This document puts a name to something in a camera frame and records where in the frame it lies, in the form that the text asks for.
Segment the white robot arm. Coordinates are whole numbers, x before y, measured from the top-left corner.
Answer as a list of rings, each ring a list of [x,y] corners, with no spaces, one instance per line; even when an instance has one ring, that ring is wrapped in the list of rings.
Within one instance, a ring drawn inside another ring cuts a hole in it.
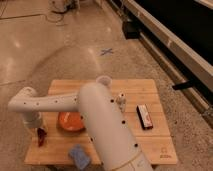
[[[41,112],[79,112],[105,171],[153,171],[110,90],[90,82],[78,92],[35,97],[31,87],[21,89],[8,108],[22,114],[28,127],[42,124]]]

